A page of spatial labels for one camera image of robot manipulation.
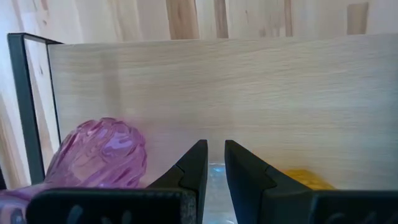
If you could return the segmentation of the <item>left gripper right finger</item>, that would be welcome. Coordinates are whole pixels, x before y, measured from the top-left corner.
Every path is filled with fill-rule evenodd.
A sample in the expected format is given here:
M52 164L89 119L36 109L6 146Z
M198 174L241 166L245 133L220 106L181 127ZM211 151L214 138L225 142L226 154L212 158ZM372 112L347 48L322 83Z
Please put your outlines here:
M233 140L224 159L239 224L398 224L398 191L313 190Z

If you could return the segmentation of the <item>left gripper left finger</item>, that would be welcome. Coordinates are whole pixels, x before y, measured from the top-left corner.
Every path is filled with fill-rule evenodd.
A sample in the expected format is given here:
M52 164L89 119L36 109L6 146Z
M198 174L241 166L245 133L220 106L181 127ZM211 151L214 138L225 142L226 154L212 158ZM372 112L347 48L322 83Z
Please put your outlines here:
M144 189L50 189L27 206L27 224L202 224L208 143L195 143Z

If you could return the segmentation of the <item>yellow hobnail vase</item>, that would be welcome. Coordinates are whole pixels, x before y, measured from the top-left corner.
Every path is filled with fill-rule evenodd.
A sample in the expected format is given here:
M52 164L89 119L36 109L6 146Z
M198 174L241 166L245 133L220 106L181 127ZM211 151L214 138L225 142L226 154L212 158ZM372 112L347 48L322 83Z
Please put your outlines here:
M334 186L309 170L290 169L283 173L313 190L335 190Z

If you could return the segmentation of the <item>small clear square vase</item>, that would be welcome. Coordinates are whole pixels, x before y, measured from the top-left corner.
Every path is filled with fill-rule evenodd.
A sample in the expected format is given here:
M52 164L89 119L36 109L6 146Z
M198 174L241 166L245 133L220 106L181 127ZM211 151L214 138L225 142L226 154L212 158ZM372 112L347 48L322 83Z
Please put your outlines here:
M224 164L210 163L203 224L237 224Z

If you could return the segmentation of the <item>light wooden board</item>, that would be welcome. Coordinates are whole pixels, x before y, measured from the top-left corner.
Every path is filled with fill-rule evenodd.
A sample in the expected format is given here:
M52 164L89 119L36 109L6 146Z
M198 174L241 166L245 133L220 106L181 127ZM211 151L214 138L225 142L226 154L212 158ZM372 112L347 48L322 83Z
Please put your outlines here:
M147 140L148 181L194 142L221 162L233 139L281 169L340 189L398 189L398 34L325 40L218 39L63 44L7 36L30 179L44 179L27 43L43 47L56 141L93 118Z

